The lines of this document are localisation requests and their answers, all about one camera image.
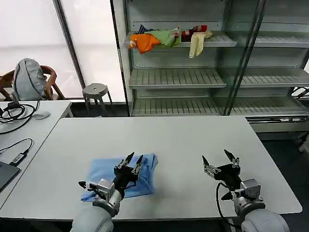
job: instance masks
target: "floor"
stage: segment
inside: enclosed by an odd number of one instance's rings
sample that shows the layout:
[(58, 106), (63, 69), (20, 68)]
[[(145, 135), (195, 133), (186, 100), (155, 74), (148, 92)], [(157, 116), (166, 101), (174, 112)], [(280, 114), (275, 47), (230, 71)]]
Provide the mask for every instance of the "floor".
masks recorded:
[[(108, 116), (127, 116), (126, 107), (123, 105), (107, 106)], [(95, 106), (92, 106), (89, 115), (84, 104), (75, 103), (72, 106), (72, 112), (75, 117), (99, 116)], [(282, 215), (287, 221), (290, 231), (304, 232), (308, 230), (307, 220), (309, 218), (309, 155), (302, 154), (298, 151), (299, 145), (293, 140), (271, 140), (263, 141), (263, 144), (270, 156), (275, 161), (282, 175), (291, 186), (297, 196), (303, 212), (299, 214)], [(44, 230), (48, 232), (68, 232), (70, 231), (71, 222), (54, 222), (53, 226), (48, 226), (41, 222)], [(36, 232), (32, 221), (27, 220), (8, 220), (0, 219), (1, 232)], [(161, 222), (115, 222), (114, 232), (134, 231), (144, 232), (145, 228), (151, 231), (206, 231), (222, 232), (223, 224), (221, 220), (186, 220), (186, 221), (161, 221)]]

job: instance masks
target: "blue cloth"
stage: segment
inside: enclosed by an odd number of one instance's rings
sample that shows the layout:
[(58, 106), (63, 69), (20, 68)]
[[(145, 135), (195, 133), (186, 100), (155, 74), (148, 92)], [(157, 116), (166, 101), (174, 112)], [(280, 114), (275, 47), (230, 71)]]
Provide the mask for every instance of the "blue cloth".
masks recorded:
[[(133, 156), (130, 164), (135, 167), (136, 161), (140, 156)], [(113, 181), (115, 178), (114, 167), (120, 163), (121, 159), (94, 159), (87, 177), (87, 181), (99, 182), (102, 178)], [(141, 171), (136, 186), (125, 190), (125, 198), (148, 195), (154, 192), (153, 173), (158, 160), (154, 153), (143, 155)], [(81, 200), (93, 202), (95, 193), (85, 191)]]

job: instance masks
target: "laptop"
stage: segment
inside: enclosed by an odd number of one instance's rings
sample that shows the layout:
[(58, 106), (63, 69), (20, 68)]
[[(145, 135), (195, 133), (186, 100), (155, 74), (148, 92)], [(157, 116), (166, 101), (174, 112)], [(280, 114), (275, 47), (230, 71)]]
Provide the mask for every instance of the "laptop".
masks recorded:
[(14, 179), (19, 171), (20, 169), (17, 167), (0, 162), (0, 192)]

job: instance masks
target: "white table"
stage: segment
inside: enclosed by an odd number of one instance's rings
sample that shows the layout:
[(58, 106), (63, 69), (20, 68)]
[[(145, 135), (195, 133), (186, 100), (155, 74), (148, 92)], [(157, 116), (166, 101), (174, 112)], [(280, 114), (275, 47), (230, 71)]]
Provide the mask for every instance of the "white table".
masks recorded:
[[(36, 101), (21, 101), (20, 103), (31, 104), (34, 107), (36, 106)], [(7, 102), (2, 101), (0, 102), (0, 107), (3, 109), (7, 107), (7, 104)], [(2, 192), (0, 192), (0, 208), (3, 206), (4, 202), (17, 184), (18, 180), (23, 175), (24, 171), (29, 166), (42, 143), (45, 141), (59, 119), (65, 117), (68, 114), (71, 116), (70, 106), (70, 101), (41, 101), (37, 113), (48, 111), (51, 114), (48, 118), (42, 120), (35, 120), (32, 118), (22, 128), (8, 134), (0, 135), (0, 148), (10, 146), (25, 138), (31, 138), (34, 142), (33, 147), (29, 151), (27, 157), (18, 165), (18, 167), (21, 169), (19, 174), (11, 181), (9, 185), (5, 187), (5, 189), (2, 190)], [(16, 128), (16, 126), (21, 122), (0, 124), (0, 132)], [(10, 163), (20, 152), (26, 150), (29, 144), (29, 141), (24, 141), (8, 149), (2, 155), (0, 155), (0, 161)]]
[[(0, 211), (5, 218), (73, 219), (91, 203), (80, 201), (94, 158), (154, 152), (155, 194), (124, 199), (114, 219), (219, 217), (215, 181), (203, 172), (201, 155), (215, 166), (229, 163), (224, 149), (240, 157), (243, 180), (255, 178), (269, 210), (302, 207), (245, 117), (64, 118), (53, 129)], [(226, 189), (220, 189), (220, 196)], [(226, 217), (232, 201), (221, 202)]]

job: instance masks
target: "wooden chair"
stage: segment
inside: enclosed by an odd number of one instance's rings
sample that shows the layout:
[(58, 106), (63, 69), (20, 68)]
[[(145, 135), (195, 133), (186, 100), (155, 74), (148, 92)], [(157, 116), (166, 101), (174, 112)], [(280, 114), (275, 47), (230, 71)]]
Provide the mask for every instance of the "wooden chair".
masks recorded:
[[(47, 100), (64, 100), (65, 98), (63, 94), (56, 85), (57, 74), (55, 70), (53, 70), (51, 67), (43, 65), (41, 65), (41, 68), (44, 74), (50, 75), (44, 88)], [(4, 88), (13, 87), (12, 82), (14, 78), (14, 71), (15, 70), (12, 70), (3, 76), (0, 76), (0, 93), (5, 97), (6, 101), (12, 101), (10, 94), (6, 90), (4, 90)], [(54, 88), (57, 94), (53, 94), (52, 87)]]

